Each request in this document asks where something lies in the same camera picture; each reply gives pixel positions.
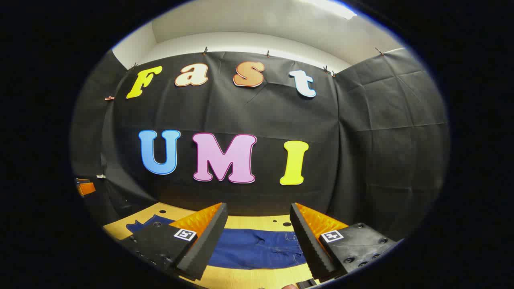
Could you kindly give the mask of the black backdrop cloth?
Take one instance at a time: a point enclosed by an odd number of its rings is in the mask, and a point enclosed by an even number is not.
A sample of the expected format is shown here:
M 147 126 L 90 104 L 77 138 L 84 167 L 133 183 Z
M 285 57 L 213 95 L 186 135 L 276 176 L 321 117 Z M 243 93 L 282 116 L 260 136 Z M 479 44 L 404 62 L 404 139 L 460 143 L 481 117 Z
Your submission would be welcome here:
M 331 76 L 256 53 L 164 57 L 126 69 L 106 56 L 86 80 L 70 132 L 75 175 L 104 175 L 102 225 L 161 202 L 232 216 L 306 205 L 404 238 L 442 190 L 443 99 L 405 49 Z

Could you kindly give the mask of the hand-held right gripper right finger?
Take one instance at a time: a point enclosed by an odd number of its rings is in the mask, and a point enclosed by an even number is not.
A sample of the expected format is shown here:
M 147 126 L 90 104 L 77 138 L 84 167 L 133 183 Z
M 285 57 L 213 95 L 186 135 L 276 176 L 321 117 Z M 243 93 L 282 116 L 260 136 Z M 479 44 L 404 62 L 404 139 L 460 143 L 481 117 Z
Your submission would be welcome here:
M 329 281 L 370 265 L 398 242 L 369 225 L 347 225 L 299 203 L 290 221 L 314 279 Z

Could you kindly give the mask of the blue denim jeans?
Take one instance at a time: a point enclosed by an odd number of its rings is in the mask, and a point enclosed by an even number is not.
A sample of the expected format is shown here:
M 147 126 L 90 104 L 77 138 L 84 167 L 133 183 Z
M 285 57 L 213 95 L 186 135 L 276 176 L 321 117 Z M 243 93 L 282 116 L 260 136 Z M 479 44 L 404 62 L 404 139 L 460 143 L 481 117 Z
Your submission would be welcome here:
M 140 222 L 127 224 L 135 232 Z M 282 269 L 306 262 L 294 232 L 224 228 L 208 262 L 230 269 Z

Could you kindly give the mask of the row of small backdrop clips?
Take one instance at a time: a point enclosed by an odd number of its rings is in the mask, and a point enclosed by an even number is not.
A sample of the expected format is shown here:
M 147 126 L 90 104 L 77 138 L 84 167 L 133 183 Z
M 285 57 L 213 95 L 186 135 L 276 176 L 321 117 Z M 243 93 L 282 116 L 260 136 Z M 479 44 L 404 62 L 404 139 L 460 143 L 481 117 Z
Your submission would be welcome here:
M 374 47 L 374 48 L 376 49 L 376 51 L 378 51 L 378 53 L 379 53 L 379 55 L 380 55 L 380 56 L 384 56 L 384 53 L 383 53 L 382 51 L 378 50 L 376 47 Z M 207 52 L 208 52 L 208 47 L 205 47 L 205 48 L 204 48 L 204 51 L 202 52 L 202 55 L 206 55 L 206 54 L 207 54 Z M 268 50 L 268 51 L 267 51 L 267 53 L 266 53 L 266 57 L 270 57 L 269 50 Z M 135 66 L 137 66 L 137 62 L 136 62 L 136 61 L 135 61 L 134 66 L 132 66 L 131 68 L 129 68 L 129 70 L 130 70 L 130 69 L 132 69 L 132 68 L 133 68 L 133 67 L 135 67 Z M 324 72 L 324 73 L 326 73 L 326 74 L 328 74 L 328 75 L 331 75 L 332 77 L 335 77 L 336 73 L 334 73 L 333 71 L 329 71 L 329 70 L 328 70 L 328 66 L 327 66 L 327 65 L 326 65 L 326 66 L 323 66 L 323 67 L 322 67 L 322 69 L 323 69 L 323 72 Z M 104 100 L 105 100 L 105 101 L 112 101 L 112 100 L 115 100 L 115 97 L 113 97 L 112 95 L 109 95 L 108 97 L 104 98 Z

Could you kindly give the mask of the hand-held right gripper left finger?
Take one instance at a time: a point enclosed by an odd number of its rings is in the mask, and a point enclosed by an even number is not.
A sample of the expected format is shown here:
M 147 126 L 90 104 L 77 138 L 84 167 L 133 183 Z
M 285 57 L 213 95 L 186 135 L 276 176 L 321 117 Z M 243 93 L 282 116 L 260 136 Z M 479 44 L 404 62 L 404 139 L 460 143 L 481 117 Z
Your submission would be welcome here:
M 120 245 L 167 275 L 196 281 L 202 278 L 227 219 L 226 203 L 173 222 L 153 216 Z

